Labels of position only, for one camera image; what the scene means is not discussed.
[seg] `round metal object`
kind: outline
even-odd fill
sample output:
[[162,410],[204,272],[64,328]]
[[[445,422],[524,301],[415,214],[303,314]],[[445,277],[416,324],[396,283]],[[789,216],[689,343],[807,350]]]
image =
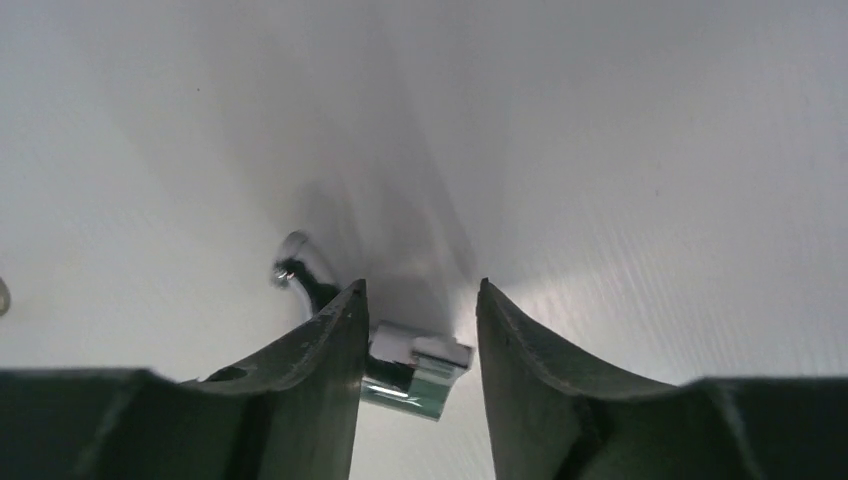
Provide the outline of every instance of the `round metal object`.
[[9,311],[9,307],[11,306],[12,294],[9,293],[9,287],[7,287],[3,279],[0,278],[0,317]]

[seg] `shiny metal object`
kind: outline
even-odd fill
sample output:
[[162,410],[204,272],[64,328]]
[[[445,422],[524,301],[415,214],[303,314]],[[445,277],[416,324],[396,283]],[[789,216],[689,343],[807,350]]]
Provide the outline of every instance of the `shiny metal object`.
[[0,317],[6,314],[9,311],[9,308],[12,306],[12,294],[9,292],[9,287],[6,286],[6,283],[0,278]]
[[[290,234],[280,246],[271,283],[295,291],[307,321],[340,291],[326,258],[303,232]],[[471,367],[473,353],[451,337],[379,322],[370,333],[361,398],[439,420],[454,383]]]

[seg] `metal object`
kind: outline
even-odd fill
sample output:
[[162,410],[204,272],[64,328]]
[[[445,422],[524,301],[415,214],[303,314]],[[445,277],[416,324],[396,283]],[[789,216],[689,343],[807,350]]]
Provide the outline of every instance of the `metal object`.
[[204,382],[145,370],[0,372],[0,476],[346,479],[368,323],[358,281]]
[[662,384],[569,343],[485,280],[477,333],[499,480],[848,476],[844,379]]
[[0,278],[0,317],[5,315],[11,307],[12,293],[9,292],[9,287],[6,286],[6,282]]
[[[320,310],[338,291],[325,257],[303,232],[283,242],[271,283],[293,289],[306,312]],[[382,321],[371,330],[362,399],[438,420],[472,356],[471,347],[453,338]]]

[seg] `white surface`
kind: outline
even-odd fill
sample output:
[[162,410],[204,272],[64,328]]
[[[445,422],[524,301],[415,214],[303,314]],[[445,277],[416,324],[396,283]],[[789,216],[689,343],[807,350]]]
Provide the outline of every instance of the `white surface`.
[[[841,0],[3,2],[0,364],[208,374],[306,228],[466,342],[491,276],[654,378],[846,374],[846,51]],[[493,478],[479,371],[351,478]]]

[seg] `black plastic part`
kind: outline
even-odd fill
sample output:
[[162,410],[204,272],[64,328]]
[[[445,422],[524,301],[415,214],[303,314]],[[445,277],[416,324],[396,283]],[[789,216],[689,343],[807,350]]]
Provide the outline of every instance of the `black plastic part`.
[[206,382],[0,372],[0,478],[346,479],[368,324],[358,281]]
[[848,382],[629,373],[484,280],[477,333],[498,480],[848,478]]

